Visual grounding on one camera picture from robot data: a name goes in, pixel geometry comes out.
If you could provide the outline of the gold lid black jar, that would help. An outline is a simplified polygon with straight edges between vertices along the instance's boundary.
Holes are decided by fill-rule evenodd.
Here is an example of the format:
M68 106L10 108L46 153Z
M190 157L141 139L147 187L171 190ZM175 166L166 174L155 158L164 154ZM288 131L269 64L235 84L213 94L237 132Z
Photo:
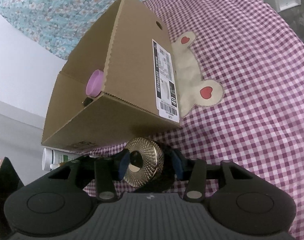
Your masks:
M123 179L137 192L162 192L173 185L175 177L184 176L181 153L168 145L138 137L125 149L129 155Z

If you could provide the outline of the green dropper bottle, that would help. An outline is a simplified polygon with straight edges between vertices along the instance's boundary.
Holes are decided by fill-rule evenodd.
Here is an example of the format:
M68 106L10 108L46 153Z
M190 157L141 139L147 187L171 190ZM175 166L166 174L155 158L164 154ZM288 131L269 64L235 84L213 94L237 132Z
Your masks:
M55 163L50 164L50 170L51 170L51 171L52 171L52 170L55 170L55 169L57 169L57 168L63 166L65 163L66 163L66 162L58 163L58 164L55 164Z

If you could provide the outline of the black lipstick tube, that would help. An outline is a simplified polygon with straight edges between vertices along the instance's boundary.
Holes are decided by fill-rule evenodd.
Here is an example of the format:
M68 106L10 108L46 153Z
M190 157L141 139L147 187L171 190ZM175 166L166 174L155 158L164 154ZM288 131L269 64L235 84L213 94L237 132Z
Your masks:
M83 107L87 107L87 106L88 106L90 103L92 103L93 101L94 101L93 98L87 97L87 98L85 98L85 100L83 100L82 105L83 105Z

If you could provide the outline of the purple plastic lid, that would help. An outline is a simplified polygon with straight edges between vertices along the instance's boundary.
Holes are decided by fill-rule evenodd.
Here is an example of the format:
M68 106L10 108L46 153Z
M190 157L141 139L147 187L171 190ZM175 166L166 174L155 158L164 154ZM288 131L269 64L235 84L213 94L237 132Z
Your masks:
M89 78L86 86L86 95L91 98L96 98L101 90L104 81L104 72L97 69Z

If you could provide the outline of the white supplement bottle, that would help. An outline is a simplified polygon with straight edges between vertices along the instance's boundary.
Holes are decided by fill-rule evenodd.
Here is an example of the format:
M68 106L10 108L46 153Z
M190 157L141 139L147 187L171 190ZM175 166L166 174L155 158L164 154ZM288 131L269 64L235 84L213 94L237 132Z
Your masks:
M78 154L59 151L56 149L45 147L43 149L41 168L43 171L46 171L46 172L51 171L50 164L68 162L68 161L74 160L78 157L79 157Z

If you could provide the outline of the brown cardboard box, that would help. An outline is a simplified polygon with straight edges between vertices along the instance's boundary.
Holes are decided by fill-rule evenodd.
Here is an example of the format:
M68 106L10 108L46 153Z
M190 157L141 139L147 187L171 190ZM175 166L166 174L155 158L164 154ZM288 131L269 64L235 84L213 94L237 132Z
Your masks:
M43 129L43 146L70 151L120 144L180 125L168 78L166 25L139 0L116 0L91 26L59 72ZM87 107L86 86L104 72L100 94Z

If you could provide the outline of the purple checkered tablecloth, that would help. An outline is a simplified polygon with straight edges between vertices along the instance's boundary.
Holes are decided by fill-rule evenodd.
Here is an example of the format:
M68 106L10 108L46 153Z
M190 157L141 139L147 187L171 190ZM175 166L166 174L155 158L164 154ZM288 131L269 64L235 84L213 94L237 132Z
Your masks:
M201 76L218 81L218 105L193 107L181 128L155 134L191 159L231 160L296 203L290 233L304 239L304 43L262 0L147 0L171 41L196 35Z

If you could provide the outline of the floral teal cloth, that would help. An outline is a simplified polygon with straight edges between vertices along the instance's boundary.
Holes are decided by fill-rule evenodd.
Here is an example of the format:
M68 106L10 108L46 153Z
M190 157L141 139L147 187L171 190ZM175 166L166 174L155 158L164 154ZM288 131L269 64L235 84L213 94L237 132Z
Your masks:
M0 15L28 38L65 60L114 1L0 0Z

